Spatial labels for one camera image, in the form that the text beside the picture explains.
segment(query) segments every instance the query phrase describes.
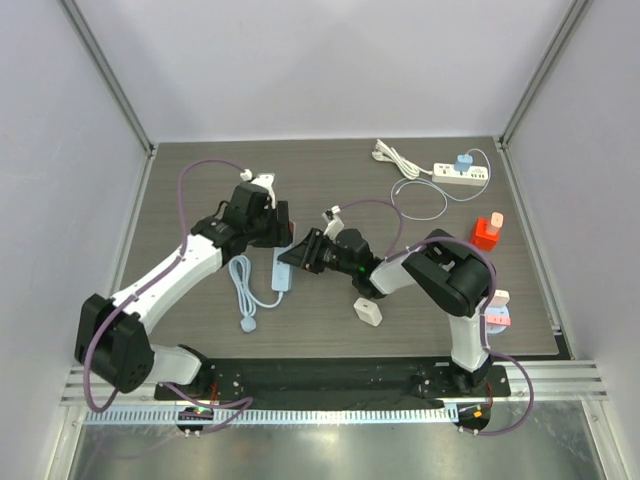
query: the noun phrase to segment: white charger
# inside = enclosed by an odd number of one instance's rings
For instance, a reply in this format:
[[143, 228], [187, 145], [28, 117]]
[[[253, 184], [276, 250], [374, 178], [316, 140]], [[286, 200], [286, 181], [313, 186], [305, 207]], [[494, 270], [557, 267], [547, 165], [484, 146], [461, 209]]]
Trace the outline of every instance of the white charger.
[[368, 323], [372, 327], [380, 325], [382, 314], [380, 313], [378, 305], [372, 301], [360, 297], [356, 300], [356, 303], [353, 304], [353, 308], [356, 310], [358, 318], [363, 322]]

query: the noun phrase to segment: power strip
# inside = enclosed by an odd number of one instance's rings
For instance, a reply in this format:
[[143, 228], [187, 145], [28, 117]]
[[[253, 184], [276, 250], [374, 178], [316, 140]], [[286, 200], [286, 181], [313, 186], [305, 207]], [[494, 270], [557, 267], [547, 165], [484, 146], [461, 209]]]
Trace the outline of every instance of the power strip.
[[449, 163], [434, 163], [431, 180], [434, 183], [453, 183], [484, 187], [489, 181], [487, 167], [469, 167], [466, 172], [458, 172]]

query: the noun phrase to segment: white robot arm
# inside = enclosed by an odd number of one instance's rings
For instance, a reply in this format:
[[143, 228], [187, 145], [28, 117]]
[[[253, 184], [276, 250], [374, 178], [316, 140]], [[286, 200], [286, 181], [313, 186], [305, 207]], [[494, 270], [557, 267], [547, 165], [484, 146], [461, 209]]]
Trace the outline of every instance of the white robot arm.
[[[274, 180], [273, 174], [260, 174], [240, 183], [220, 218], [216, 213], [191, 229], [184, 253], [182, 248], [176, 249], [143, 278], [109, 299], [97, 294], [87, 299], [80, 315], [76, 359], [85, 362], [95, 332], [111, 312], [125, 304], [100, 339], [91, 371], [122, 393], [135, 390], [143, 382], [176, 383], [185, 386], [187, 393], [208, 388], [211, 373], [203, 355], [186, 346], [152, 345], [148, 336], [193, 286], [243, 253], [248, 245], [274, 248], [291, 243], [288, 203], [276, 201]], [[162, 275], [177, 258], [180, 261], [175, 267]], [[149, 284], [138, 297], [140, 287]], [[127, 304], [132, 295], [135, 300]]]
[[325, 212], [327, 229], [311, 229], [279, 260], [312, 273], [329, 268], [350, 275], [352, 285], [369, 299], [418, 284], [447, 313], [454, 381], [462, 391], [478, 386], [491, 367], [481, 341], [480, 309], [495, 270], [490, 272], [464, 242], [443, 230], [434, 230], [425, 239], [425, 248], [380, 259], [358, 230], [343, 229], [337, 213], [335, 207]]

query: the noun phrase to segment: white power cord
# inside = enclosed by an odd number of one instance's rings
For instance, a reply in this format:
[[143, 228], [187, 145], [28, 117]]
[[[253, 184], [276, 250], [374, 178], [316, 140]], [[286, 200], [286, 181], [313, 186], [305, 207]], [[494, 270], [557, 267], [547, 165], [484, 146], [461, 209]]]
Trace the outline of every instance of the white power cord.
[[373, 149], [373, 152], [371, 152], [371, 156], [378, 162], [395, 163], [402, 174], [409, 180], [415, 180], [418, 178], [420, 176], [420, 172], [426, 173], [427, 175], [433, 175], [432, 171], [424, 170], [415, 163], [411, 163], [400, 155], [395, 148], [389, 147], [380, 139], [376, 142], [376, 146]]
[[482, 154], [482, 156], [484, 157], [485, 161], [487, 162], [488, 178], [487, 178], [487, 183], [484, 184], [484, 186], [480, 189], [478, 193], [467, 198], [454, 197], [453, 195], [445, 192], [442, 188], [440, 188], [438, 185], [436, 185], [432, 181], [427, 180], [425, 178], [419, 178], [420, 172], [425, 173], [427, 175], [433, 175], [433, 172], [420, 168], [415, 163], [410, 162], [409, 160], [404, 158], [402, 155], [400, 155], [395, 148], [391, 148], [387, 146], [381, 140], [378, 140], [376, 142], [376, 146], [373, 152], [371, 152], [371, 156], [373, 157], [374, 160], [377, 160], [379, 162], [395, 163], [400, 169], [400, 171], [402, 172], [402, 174], [405, 176], [405, 178], [398, 180], [393, 185], [393, 187], [391, 187], [390, 200], [391, 200], [391, 203], [396, 207], [397, 205], [396, 205], [395, 197], [407, 185], [426, 185], [427, 187], [431, 187], [435, 189], [440, 195], [442, 195], [442, 198], [444, 199], [444, 206], [442, 207], [442, 210], [440, 210], [440, 212], [437, 215], [434, 215], [433, 217], [424, 217], [424, 218], [410, 217], [409, 215], [406, 215], [401, 212], [402, 216], [408, 220], [425, 222], [429, 220], [435, 220], [436, 218], [440, 218], [444, 214], [444, 212], [446, 212], [447, 210], [447, 207], [449, 205], [448, 199], [453, 200], [454, 202], [468, 202], [470, 200], [478, 198], [482, 194], [482, 192], [484, 192], [489, 186], [489, 182], [491, 181], [491, 162], [489, 162], [489, 157], [487, 156], [486, 153], [484, 153], [484, 151], [480, 150], [479, 148], [472, 148], [468, 150], [467, 155], [470, 154], [471, 152], [478, 152]]

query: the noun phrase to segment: metal floor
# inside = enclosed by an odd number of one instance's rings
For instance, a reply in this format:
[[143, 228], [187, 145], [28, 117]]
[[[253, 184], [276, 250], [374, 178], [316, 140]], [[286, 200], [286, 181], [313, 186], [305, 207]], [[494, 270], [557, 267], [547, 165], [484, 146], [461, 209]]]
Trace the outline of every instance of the metal floor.
[[[525, 406], [494, 405], [491, 428], [513, 424]], [[460, 434], [449, 423], [236, 427], [200, 439], [176, 432], [175, 426], [85, 426], [69, 478], [605, 478], [580, 402], [537, 403], [524, 426], [495, 438]]]

